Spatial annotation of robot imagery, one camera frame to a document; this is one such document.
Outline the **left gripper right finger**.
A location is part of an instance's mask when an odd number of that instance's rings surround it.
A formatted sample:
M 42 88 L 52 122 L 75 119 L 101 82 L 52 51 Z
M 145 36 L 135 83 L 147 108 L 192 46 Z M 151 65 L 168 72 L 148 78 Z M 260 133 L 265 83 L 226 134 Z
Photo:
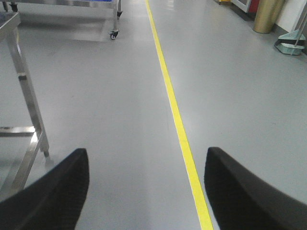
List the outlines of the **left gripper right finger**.
M 204 185 L 222 230 L 305 230 L 306 204 L 271 186 L 219 147 L 207 150 Z

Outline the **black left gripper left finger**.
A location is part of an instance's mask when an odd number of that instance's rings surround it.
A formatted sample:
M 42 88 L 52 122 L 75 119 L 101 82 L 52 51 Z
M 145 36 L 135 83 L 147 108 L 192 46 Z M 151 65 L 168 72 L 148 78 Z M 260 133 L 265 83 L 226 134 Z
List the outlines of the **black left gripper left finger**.
M 39 180 L 0 204 L 2 230 L 73 230 L 90 181 L 86 149 L 76 149 Z

